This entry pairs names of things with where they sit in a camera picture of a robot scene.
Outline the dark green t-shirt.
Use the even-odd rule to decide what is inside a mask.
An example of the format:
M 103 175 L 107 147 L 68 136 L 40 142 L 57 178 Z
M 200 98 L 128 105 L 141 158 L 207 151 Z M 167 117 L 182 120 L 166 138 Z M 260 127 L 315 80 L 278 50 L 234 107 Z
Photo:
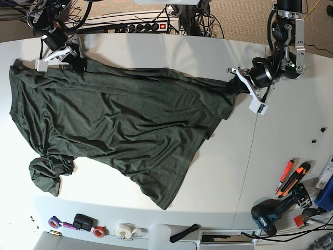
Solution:
M 177 195 L 196 151 L 234 109 L 232 82 L 168 68 L 124 69 L 88 59 L 83 73 L 9 69 L 10 115 L 39 157 L 33 183 L 53 196 L 74 160 L 118 170 L 161 209 Z

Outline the orange black utility knife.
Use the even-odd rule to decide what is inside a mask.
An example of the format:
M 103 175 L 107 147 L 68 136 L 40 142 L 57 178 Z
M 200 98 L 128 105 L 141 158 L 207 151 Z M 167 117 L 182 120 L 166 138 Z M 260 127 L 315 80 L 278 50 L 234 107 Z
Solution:
M 278 192 L 278 199 L 287 196 L 287 194 L 292 190 L 292 188 L 305 176 L 305 174 L 311 168 L 311 164 L 309 162 L 304 162 L 298 167 L 291 177 L 287 180 L 286 184 L 281 188 Z

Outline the blue box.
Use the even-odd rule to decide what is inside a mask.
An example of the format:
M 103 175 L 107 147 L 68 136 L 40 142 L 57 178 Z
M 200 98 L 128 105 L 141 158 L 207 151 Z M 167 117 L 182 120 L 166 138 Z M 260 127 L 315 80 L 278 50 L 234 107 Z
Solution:
M 318 196 L 314 201 L 318 207 L 323 208 L 326 211 L 332 211 L 333 209 L 332 188 L 333 188 L 333 179 L 331 177 L 326 186 L 324 187 L 324 189 L 319 192 Z

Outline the red square tag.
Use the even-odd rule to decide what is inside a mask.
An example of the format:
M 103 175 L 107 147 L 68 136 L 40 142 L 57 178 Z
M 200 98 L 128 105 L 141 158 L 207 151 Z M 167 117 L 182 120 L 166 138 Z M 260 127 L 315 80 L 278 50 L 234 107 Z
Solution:
M 293 220 L 298 228 L 305 225 L 302 215 L 294 217 Z

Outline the purple tape roll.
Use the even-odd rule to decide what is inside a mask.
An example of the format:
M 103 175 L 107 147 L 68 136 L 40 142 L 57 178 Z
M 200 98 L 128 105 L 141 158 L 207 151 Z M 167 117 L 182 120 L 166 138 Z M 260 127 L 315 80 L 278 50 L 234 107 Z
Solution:
M 54 228 L 54 229 L 58 229 L 60 226 L 61 226 L 61 221 L 55 217 L 55 216 L 52 216 L 51 218 L 49 218 L 48 220 L 48 224 Z

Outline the white plastic cup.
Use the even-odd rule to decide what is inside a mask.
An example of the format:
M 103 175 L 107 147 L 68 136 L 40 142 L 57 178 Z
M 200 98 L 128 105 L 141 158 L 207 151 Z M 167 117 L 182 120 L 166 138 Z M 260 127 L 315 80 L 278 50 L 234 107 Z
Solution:
M 166 250 L 169 249 L 171 229 L 165 224 L 154 224 L 149 228 L 148 249 Z

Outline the red tape roll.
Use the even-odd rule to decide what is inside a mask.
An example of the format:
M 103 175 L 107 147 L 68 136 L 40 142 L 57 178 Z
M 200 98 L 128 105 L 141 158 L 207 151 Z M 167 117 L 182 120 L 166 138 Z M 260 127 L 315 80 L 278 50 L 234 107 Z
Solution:
M 93 234 L 94 236 L 98 238 L 103 238 L 107 233 L 106 233 L 106 227 L 95 227 L 93 229 Z

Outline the black power strip red switch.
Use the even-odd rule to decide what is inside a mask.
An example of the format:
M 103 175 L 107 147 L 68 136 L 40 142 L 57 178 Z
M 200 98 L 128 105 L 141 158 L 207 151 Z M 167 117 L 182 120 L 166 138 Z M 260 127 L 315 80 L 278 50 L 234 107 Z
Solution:
M 114 32 L 167 34 L 167 23 L 121 23 L 115 28 Z

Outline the teal black cordless drill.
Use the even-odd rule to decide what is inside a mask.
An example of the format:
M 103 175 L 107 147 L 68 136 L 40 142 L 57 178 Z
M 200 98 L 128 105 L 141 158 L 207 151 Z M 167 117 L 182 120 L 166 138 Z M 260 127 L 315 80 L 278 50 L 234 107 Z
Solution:
M 273 237 L 277 233 L 275 222 L 283 217 L 293 205 L 300 208 L 312 206 L 311 198 L 303 183 L 298 184 L 291 195 L 281 200 L 266 200 L 252 207 L 251 215 L 253 221 L 259 229 L 263 230 L 268 236 Z

